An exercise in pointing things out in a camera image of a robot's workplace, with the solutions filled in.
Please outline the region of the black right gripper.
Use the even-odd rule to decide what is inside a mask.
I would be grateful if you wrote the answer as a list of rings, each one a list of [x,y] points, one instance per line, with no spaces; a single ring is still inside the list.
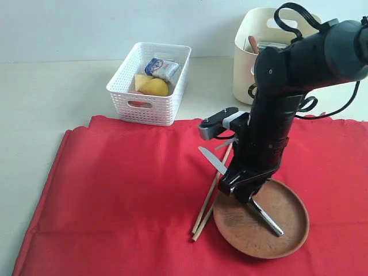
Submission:
[[[246,204],[278,170],[302,98],[302,94],[255,96],[245,132],[239,137],[231,164],[218,182],[219,191],[230,195],[234,190],[234,197]],[[238,182],[246,179],[258,180]]]

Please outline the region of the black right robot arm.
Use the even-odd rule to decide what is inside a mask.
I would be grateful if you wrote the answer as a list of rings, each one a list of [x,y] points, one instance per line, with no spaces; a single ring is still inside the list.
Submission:
[[[220,118],[237,143],[218,187],[241,202],[278,170],[305,95],[367,76],[367,19],[329,21],[321,31],[285,49],[267,47],[258,55],[254,73],[257,92],[251,111]]]

